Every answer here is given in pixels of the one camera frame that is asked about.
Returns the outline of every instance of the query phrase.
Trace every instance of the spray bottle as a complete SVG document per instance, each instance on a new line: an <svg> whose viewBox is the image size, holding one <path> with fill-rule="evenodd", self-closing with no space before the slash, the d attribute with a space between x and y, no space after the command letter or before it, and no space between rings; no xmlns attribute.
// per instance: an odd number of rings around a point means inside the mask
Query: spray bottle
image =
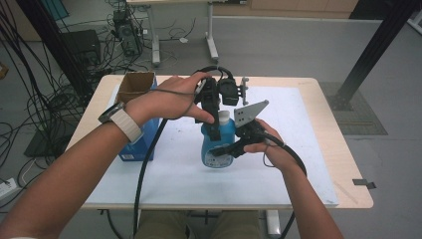
<svg viewBox="0 0 422 239"><path fill-rule="evenodd" d="M221 134L221 140L211 141L205 126L202 125L201 132L204 134L204 141L202 143L202 162L204 165L214 168L226 167L232 164L233 156L224 154L221 156L213 156L209 150L232 144L235 141L235 123L230 119L229 111L221 111L218 113L220 122L219 130Z"/></svg>

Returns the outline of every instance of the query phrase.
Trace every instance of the pants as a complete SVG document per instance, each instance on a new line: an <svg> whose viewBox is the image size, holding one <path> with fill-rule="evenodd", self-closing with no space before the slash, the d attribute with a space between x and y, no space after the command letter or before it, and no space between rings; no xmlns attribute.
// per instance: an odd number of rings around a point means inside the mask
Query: pants
<svg viewBox="0 0 422 239"><path fill-rule="evenodd" d="M210 239L260 239L258 211L223 211ZM185 211L142 211L135 239L186 239Z"/></svg>

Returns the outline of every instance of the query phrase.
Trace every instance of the metal bracket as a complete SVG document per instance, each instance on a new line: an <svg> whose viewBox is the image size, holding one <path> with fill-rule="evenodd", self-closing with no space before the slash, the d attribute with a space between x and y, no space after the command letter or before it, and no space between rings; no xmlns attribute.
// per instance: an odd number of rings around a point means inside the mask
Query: metal bracket
<svg viewBox="0 0 422 239"><path fill-rule="evenodd" d="M240 109L235 109L235 126L240 127L254 120L254 118L269 104L268 100Z"/></svg>
<svg viewBox="0 0 422 239"><path fill-rule="evenodd" d="M249 82L249 78L243 77L242 83L240 84L240 90L241 90L241 97L243 101L243 106L246 106L248 102L246 101L246 90L249 88L246 86L246 83Z"/></svg>

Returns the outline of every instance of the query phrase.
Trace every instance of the wrist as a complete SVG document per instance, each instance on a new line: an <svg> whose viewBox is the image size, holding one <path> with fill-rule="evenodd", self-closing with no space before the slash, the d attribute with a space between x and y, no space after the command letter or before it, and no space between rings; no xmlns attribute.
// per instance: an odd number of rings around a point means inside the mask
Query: wrist
<svg viewBox="0 0 422 239"><path fill-rule="evenodd" d="M290 168L299 167L295 159L284 149L278 146L270 146L267 148L267 157L281 172L289 170Z"/></svg>
<svg viewBox="0 0 422 239"><path fill-rule="evenodd" d="M143 125L153 118L151 103L148 103L144 96L131 100L125 106L125 111L136 122Z"/></svg>

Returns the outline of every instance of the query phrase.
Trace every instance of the white watch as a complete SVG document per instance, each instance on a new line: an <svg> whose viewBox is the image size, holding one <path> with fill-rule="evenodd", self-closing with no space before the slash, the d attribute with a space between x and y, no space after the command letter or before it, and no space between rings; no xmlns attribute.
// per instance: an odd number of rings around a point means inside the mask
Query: white watch
<svg viewBox="0 0 422 239"><path fill-rule="evenodd" d="M124 103L116 103L108 108L100 117L101 123L113 121L129 138L130 142L136 142L143 136L136 122L131 118L127 112L124 111Z"/></svg>

